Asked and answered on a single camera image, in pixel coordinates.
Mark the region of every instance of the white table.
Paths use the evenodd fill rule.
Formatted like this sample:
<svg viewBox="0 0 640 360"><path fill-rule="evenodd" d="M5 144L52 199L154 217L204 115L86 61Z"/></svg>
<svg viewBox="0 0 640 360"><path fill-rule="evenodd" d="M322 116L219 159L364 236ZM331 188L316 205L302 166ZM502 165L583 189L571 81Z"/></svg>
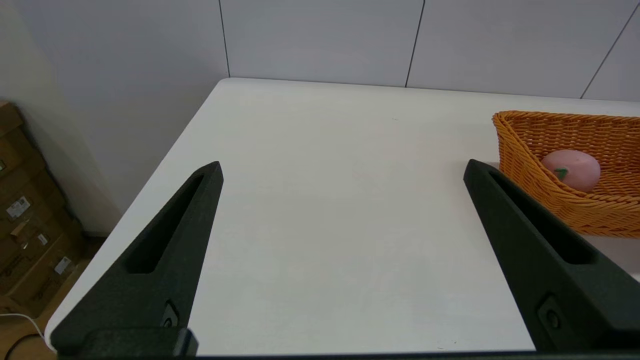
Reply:
<svg viewBox="0 0 640 360"><path fill-rule="evenodd" d="M219 160L225 182L189 320L198 354L533 349L462 181L470 158L498 161L500 110L638 116L640 104L221 81L47 338L187 176ZM640 274L625 257L638 243L609 251Z"/></svg>

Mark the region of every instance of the panel seam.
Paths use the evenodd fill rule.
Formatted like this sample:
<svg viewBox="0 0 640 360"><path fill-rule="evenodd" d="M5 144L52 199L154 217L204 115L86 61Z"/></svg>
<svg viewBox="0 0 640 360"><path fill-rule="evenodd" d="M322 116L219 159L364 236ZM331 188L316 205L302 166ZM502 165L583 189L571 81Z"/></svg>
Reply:
<svg viewBox="0 0 640 360"><path fill-rule="evenodd" d="M587 94L587 91L589 90L589 87L591 86L591 83L593 82L593 80L596 78L596 76L600 72L600 69L602 68L602 65L604 65L604 62L607 61L607 58L609 57L609 54L611 54L611 51L613 50L613 48L618 43L618 40L620 39L620 36L622 36L622 33L625 32L625 29L627 28L627 25L629 25L629 22L631 22L631 19L634 17L634 14L636 13L636 10L638 10L638 6L640 6L640 3L636 4L636 7L634 8L634 11L631 12L631 16L627 19L627 22L625 22L625 25L622 27L622 30L620 30L620 33L618 34L618 36L616 37L615 41L613 42L613 45L611 45L611 47L609 48L609 51L607 51L607 54L604 56L604 59L602 59L602 62L600 63L600 66L598 66L598 68L596 69L596 72L591 77L591 80L589 80L589 83L587 84L587 87L582 92L582 95L580 95L581 99L583 99L584 96Z"/></svg>
<svg viewBox="0 0 640 360"><path fill-rule="evenodd" d="M424 14L424 3L426 0L422 0L422 10L420 11L420 19L418 20L418 30L415 31L415 40L413 41L413 50L411 51L411 60L409 60L409 70L406 73L406 81L404 87L406 88L409 83L409 75L411 75L411 65L413 65L413 55L415 54L415 46L418 43L418 34L420 33L420 25L422 24L422 14Z"/></svg>
<svg viewBox="0 0 640 360"><path fill-rule="evenodd" d="M222 19L222 0L218 0L218 9L220 10L220 25L222 26L222 40L225 43L225 58L227 59L227 76L231 78L231 69L229 68L229 51L227 50L227 36L225 35L225 21Z"/></svg>

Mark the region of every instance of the cardboard box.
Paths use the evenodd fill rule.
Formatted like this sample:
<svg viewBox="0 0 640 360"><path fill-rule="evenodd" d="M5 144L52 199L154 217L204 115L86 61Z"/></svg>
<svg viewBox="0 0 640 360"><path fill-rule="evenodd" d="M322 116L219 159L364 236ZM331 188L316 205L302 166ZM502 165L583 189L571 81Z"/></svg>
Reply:
<svg viewBox="0 0 640 360"><path fill-rule="evenodd" d="M26 185L44 167L44 159L37 151L34 151L22 165L2 177L0 179L0 204L8 201L9 197Z"/></svg>
<svg viewBox="0 0 640 360"><path fill-rule="evenodd" d="M10 102L0 101L0 136L22 125L18 109Z"/></svg>
<svg viewBox="0 0 640 360"><path fill-rule="evenodd" d="M0 137L0 177L17 168L34 151L20 129L13 129Z"/></svg>
<svg viewBox="0 0 640 360"><path fill-rule="evenodd" d="M80 225L73 222L29 272L0 296L0 313L21 313L32 318L39 316L73 272L83 250Z"/></svg>
<svg viewBox="0 0 640 360"><path fill-rule="evenodd" d="M16 249L0 263L0 294L15 285L70 224L71 218L64 209L60 209L29 240L16 243L11 238L5 239L5 242L14 243Z"/></svg>
<svg viewBox="0 0 640 360"><path fill-rule="evenodd" d="M41 171L8 200L0 203L0 238L12 232L21 222L31 218L35 208L52 192L56 185L46 171Z"/></svg>
<svg viewBox="0 0 640 360"><path fill-rule="evenodd" d="M65 200L59 191L54 191L43 204L29 211L28 219L17 224L8 236L0 238L0 265L3 265L13 253L21 247L43 226L55 213L65 210Z"/></svg>

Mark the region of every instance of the floor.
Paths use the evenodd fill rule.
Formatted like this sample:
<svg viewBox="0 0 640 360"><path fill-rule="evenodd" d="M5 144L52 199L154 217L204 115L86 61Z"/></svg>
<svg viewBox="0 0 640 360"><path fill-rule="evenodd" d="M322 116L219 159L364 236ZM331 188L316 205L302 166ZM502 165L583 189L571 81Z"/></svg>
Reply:
<svg viewBox="0 0 640 360"><path fill-rule="evenodd" d="M67 293L85 270L93 258L93 255L95 255L102 245L102 242L104 242L104 238L90 238L88 240L87 252L82 260L78 262L74 272L65 281L60 291L51 300L49 305L47 305L40 317L34 319L42 332L44 332L44 329L47 327L47 322L51 315L53 315L65 296L67 296ZM36 331L31 322L24 318L17 316L0 318L0 356L4 358L7 351L18 339L24 335L33 334L34 332ZM53 360L56 359L56 354L47 347L39 336L35 336L21 341L11 352L7 360L12 359Z"/></svg>

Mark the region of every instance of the basket rim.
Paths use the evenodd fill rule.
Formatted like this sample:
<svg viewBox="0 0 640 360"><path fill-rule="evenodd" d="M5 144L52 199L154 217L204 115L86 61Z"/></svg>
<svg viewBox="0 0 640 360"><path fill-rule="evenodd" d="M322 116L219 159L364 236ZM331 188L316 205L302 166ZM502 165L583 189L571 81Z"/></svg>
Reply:
<svg viewBox="0 0 640 360"><path fill-rule="evenodd" d="M620 195L597 195L593 193L586 193L576 189L573 189L566 184L560 182L558 178L544 165L542 162L533 154L530 150L529 146L522 140L516 133L515 130L511 127L511 124L507 121L507 116L516 116L516 117L548 117L549 115L553 116L565 116L565 117L574 117L577 119L589 119L589 120L623 120L623 121L638 121L640 123L640 117L622 117L622 116L612 116L612 115L588 115L588 114L572 114L572 113L549 113L545 111L519 111L519 110L506 110L506 111L498 111L493 114L493 123L496 125L497 122L500 122L502 126L509 132L511 136L513 136L518 145L523 147L526 150L526 153L529 157L535 162L538 170L540 170L543 174L546 175L548 181L553 183L558 187L559 190L564 192L566 195L569 195L573 199L565 199L570 202L580 203L583 206L589 204L593 207L604 206L605 204L610 204L612 202L622 203L628 205L637 205L640 204L640 196L620 196Z"/></svg>

